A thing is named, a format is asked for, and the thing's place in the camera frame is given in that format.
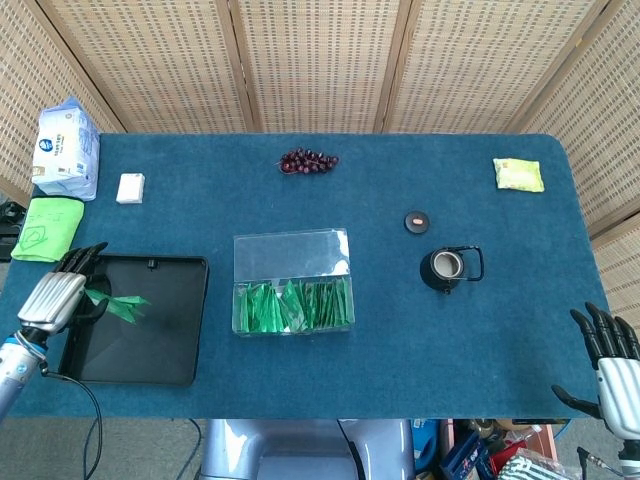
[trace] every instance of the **blue tablecloth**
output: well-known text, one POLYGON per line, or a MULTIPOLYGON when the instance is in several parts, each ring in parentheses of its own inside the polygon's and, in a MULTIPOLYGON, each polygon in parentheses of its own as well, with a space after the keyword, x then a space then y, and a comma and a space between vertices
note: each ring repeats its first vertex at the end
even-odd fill
MULTIPOLYGON (((606 306, 565 152, 545 135, 102 135, 98 197, 74 244, 200 255, 211 273, 189 388, 95 385, 105 415, 159 417, 566 417, 553 383, 594 399, 569 309, 606 306), (338 155, 328 175, 279 173, 297 146, 338 155), (497 190, 492 159, 539 160, 542 194, 497 190), (115 202, 121 173, 144 203, 115 202), (424 235, 404 217, 423 210, 424 235), (231 332, 233 236, 345 227, 355 328, 240 338, 231 332), (450 296, 419 264, 480 245, 486 276, 450 296)), ((0 327, 51 265, 14 261, 0 327)), ((50 341, 57 365, 64 336, 50 341)), ((70 384, 35 378, 14 415, 92 415, 70 384)))

